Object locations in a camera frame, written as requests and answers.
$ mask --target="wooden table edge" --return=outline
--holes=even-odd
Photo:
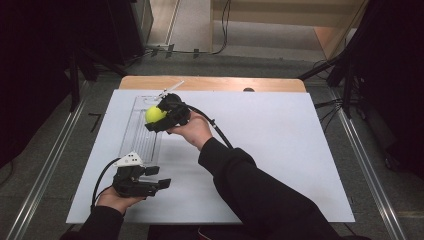
[[[300,79],[201,77],[201,76],[126,76],[119,89],[163,90],[184,81],[178,87],[183,91],[243,91],[252,88],[256,92],[306,92]]]

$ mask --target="white table surface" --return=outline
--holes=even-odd
[[[154,90],[115,90],[99,130],[67,223],[83,223],[100,172],[119,157],[136,96]],[[255,159],[257,166],[314,201],[329,222],[354,222],[349,202],[308,93],[175,91],[206,113],[227,136]],[[181,136],[163,134],[160,173],[171,186],[132,206],[125,221],[146,224],[224,224],[240,220],[220,198],[212,176],[198,165],[199,152]],[[99,191],[112,183],[116,168]]]

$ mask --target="black cable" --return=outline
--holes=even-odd
[[[227,11],[227,20],[226,20],[226,24],[225,24],[225,28],[224,28],[224,15],[225,15],[225,10],[228,7],[228,11]],[[222,47],[219,51],[214,52],[212,54],[219,54],[222,51],[224,51],[224,49],[227,47],[227,40],[228,40],[228,19],[230,19],[230,11],[231,11],[231,0],[228,0],[225,3],[225,7],[224,7],[224,11],[222,12],[222,17],[221,17],[221,26],[222,26],[222,32],[224,33],[224,43],[222,44]]]
[[[106,173],[107,169],[108,169],[108,168],[109,168],[112,164],[114,164],[115,162],[117,162],[119,159],[120,159],[120,158],[116,158],[115,160],[112,160],[110,163],[108,163],[108,164],[106,165],[106,167],[103,169],[102,173],[100,173],[100,176],[99,176],[99,178],[97,179],[97,182],[96,182],[96,186],[94,187],[93,196],[92,196],[92,198],[91,198],[90,211],[93,211],[93,208],[94,208],[94,207],[95,207],[95,205],[96,205],[96,200],[97,200],[98,196],[99,196],[102,192],[104,192],[104,191],[107,189],[107,188],[103,189],[103,191],[101,191],[101,192],[100,192],[100,193],[96,196],[97,189],[99,188],[99,185],[100,185],[100,182],[102,181],[103,175],[105,175],[105,173]]]
[[[190,110],[202,115],[204,118],[206,118],[206,120],[208,120],[208,122],[211,124],[211,126],[215,129],[215,131],[218,133],[218,135],[221,137],[221,139],[225,142],[225,144],[227,145],[227,147],[229,149],[233,149],[233,146],[231,145],[230,141],[228,141],[227,137],[225,137],[224,133],[221,131],[221,129],[219,129],[218,125],[216,125],[215,123],[215,119],[210,119],[205,113],[203,113],[202,111],[200,111],[199,109],[190,106],[190,105],[186,105]]]
[[[333,113],[336,110],[336,106],[334,106],[330,112],[328,112],[327,114],[325,114],[322,118],[319,119],[319,122],[322,123],[324,121],[324,119],[326,119],[331,113]]]
[[[153,53],[153,51],[148,51],[148,52],[145,52],[142,56],[138,56],[138,57],[133,58],[131,60],[131,62],[127,66],[124,66],[123,70],[127,70],[132,65],[134,65],[138,60],[140,60],[141,58],[143,58],[143,57],[145,57],[145,56],[147,56],[149,54],[152,54],[152,53]],[[103,72],[112,72],[112,70],[110,70],[110,69],[101,69],[101,70],[99,70],[99,72],[102,72],[102,73]]]
[[[324,133],[327,131],[328,125],[330,125],[331,120],[333,120],[333,117],[336,115],[336,113],[342,108],[342,105],[336,105],[333,109],[333,115],[331,115],[330,119],[327,122],[327,125],[324,128]]]
[[[9,170],[9,173],[7,174],[6,178],[5,178],[3,181],[1,181],[1,183],[0,183],[0,187],[2,187],[2,186],[3,186],[3,184],[5,184],[7,181],[9,181],[9,179],[13,176],[13,172],[15,171],[15,170],[14,170],[14,167],[13,167],[13,160],[12,160],[12,161],[10,161],[9,163],[10,163],[10,170]]]
[[[206,118],[206,120],[209,122],[209,124],[215,129],[215,131],[218,133],[218,135],[221,137],[221,139],[225,142],[225,144],[227,145],[227,147],[229,149],[233,149],[233,146],[231,145],[230,141],[228,141],[227,137],[225,137],[224,133],[221,131],[221,129],[219,129],[218,125],[216,125],[215,123],[215,119],[210,119],[204,112],[200,111],[199,109],[187,105],[185,103],[182,102],[168,102],[169,105],[179,105],[179,106],[183,106],[183,107],[187,107],[188,109],[192,110],[193,112],[196,112],[200,115],[202,115],[204,118]]]
[[[327,64],[328,64],[328,61],[327,60],[325,60],[325,59],[323,59],[323,60],[319,60],[319,61],[317,61],[317,62],[315,62],[314,63],[314,65],[312,66],[312,69],[314,69],[315,68],[315,66],[318,64],[318,63],[320,63],[320,62],[326,62]],[[323,79],[323,80],[327,80],[327,78],[325,78],[325,77],[321,77],[320,75],[318,75],[318,73],[317,74],[315,74],[317,77],[319,77],[319,78],[321,78],[321,79]]]
[[[354,104],[358,104],[360,102],[361,99],[351,99],[349,104],[354,105]],[[342,104],[343,103],[343,99],[341,98],[337,98],[328,102],[322,102],[322,103],[315,103],[314,107],[315,109],[318,108],[322,108],[322,107],[326,107],[328,105],[332,105],[332,104]]]

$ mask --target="tennis ball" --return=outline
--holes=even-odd
[[[160,110],[157,106],[151,106],[144,116],[147,123],[157,122],[166,116],[166,111]]]

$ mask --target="black sleeve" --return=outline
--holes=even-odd
[[[116,240],[123,222],[124,218],[118,210],[105,206],[96,206],[79,232],[67,232],[60,239]]]
[[[213,175],[219,194],[247,229],[261,239],[340,239],[314,202],[258,169],[243,150],[211,138],[199,164]]]

